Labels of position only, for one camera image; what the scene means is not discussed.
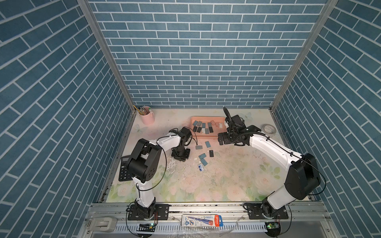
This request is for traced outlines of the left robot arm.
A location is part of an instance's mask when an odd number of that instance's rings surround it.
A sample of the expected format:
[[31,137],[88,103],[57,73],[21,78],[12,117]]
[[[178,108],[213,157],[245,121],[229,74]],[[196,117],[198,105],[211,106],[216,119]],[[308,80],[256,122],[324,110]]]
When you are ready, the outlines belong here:
[[138,191],[137,205],[150,208],[155,204],[153,195],[154,186],[151,179],[154,177],[162,154],[171,151],[172,158],[186,161],[190,156],[187,146],[193,139],[189,128],[170,130],[165,136],[154,140],[140,139],[127,160],[127,171],[132,176]]

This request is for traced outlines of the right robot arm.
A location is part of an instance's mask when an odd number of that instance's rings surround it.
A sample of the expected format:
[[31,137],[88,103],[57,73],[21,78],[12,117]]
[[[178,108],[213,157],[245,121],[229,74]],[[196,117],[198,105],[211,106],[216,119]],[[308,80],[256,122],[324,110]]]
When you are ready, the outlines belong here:
[[262,201],[261,209],[265,216],[274,217],[283,206],[304,199],[325,181],[312,154],[293,151],[271,139],[260,128],[253,125],[247,127],[244,119],[238,115],[232,117],[226,107],[223,107],[223,111],[227,131],[218,134],[220,145],[251,146],[287,172],[283,186]]

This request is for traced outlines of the pink storage tray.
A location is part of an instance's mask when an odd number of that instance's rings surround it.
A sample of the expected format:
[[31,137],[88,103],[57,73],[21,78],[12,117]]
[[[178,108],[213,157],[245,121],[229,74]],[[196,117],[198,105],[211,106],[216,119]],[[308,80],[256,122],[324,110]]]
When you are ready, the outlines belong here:
[[193,129],[193,127],[197,127],[198,128],[197,125],[193,126],[193,122],[194,121],[198,121],[198,122],[201,121],[202,123],[206,123],[206,128],[208,128],[208,129],[209,129],[208,123],[210,121],[214,120],[216,122],[215,126],[212,125],[213,133],[209,132],[209,134],[206,134],[206,133],[198,133],[196,131],[195,133],[196,133],[197,137],[200,137],[200,138],[213,138],[213,139],[217,139],[219,133],[224,133],[224,132],[227,131],[227,127],[225,125],[225,118],[224,117],[194,116],[194,117],[191,117],[190,120],[191,120],[191,122],[190,122],[191,129]]

